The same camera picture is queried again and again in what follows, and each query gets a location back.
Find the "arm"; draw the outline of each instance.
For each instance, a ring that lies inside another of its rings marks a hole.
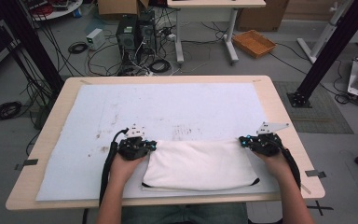
[[[98,213],[97,224],[121,223],[121,199],[124,186],[143,159],[125,161],[119,154],[115,156],[110,168],[109,183]]]
[[[278,153],[278,155],[271,157],[255,154],[264,161],[268,170],[278,181],[282,197],[283,223],[313,224],[314,221],[310,211],[305,205],[301,191],[298,189],[295,178],[283,154]]]

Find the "wire bundle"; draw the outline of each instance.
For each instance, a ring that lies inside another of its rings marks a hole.
[[[22,104],[19,101],[9,102],[0,105],[0,120],[13,119],[19,115]]]
[[[68,51],[71,54],[79,54],[86,51],[88,48],[89,46],[86,44],[86,42],[75,42],[69,46]]]
[[[155,66],[158,64],[162,64],[162,66],[159,68],[156,68]],[[171,64],[168,61],[162,60],[162,59],[155,60],[153,63],[149,64],[150,71],[152,71],[154,73],[164,73],[164,72],[170,70],[170,68],[171,68]]]

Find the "desk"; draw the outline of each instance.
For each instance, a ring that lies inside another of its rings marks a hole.
[[[230,55],[231,64],[239,59],[231,42],[234,31],[235,20],[237,19],[238,8],[241,7],[264,7],[263,0],[194,0],[194,1],[173,1],[168,0],[168,6],[177,8],[176,11],[176,61],[182,64],[185,61],[182,51],[181,27],[183,21],[200,21],[202,15],[206,18],[201,21],[229,21],[227,34],[224,35],[224,42]]]
[[[278,93],[269,77],[266,76],[214,76],[214,77],[71,77],[66,82],[46,124],[34,145],[29,160],[38,159],[37,165],[24,166],[19,179],[7,200],[9,210],[31,210],[48,208],[86,208],[97,207],[97,200],[37,202],[37,192],[43,181],[48,159],[54,149],[82,85],[99,84],[171,84],[171,83],[253,83],[260,99],[268,122],[289,123],[290,127],[279,131],[284,145],[298,163],[302,176],[302,195],[306,199],[319,199],[324,196],[324,188],[318,177],[307,177],[305,171],[313,170],[313,166],[301,144],[295,128],[286,113]],[[183,203],[226,203],[250,201],[280,200],[279,193],[214,195],[197,197],[171,197],[148,199],[124,199],[123,205],[146,204],[183,204]]]

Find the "carpet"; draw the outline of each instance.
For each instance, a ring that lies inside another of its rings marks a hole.
[[[284,107],[299,133],[353,133],[327,90],[318,86],[310,97],[312,108],[292,107],[286,93],[295,92],[300,82],[274,82]]]

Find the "black tape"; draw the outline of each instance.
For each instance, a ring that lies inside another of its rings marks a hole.
[[[306,171],[307,176],[318,176],[320,179],[327,177],[324,171],[319,172],[318,170]]]
[[[37,165],[37,162],[39,161],[39,159],[34,159],[34,160],[26,160],[22,163],[22,165],[17,164],[16,167],[14,167],[15,170],[21,171],[22,168],[24,168],[24,166],[27,165]]]

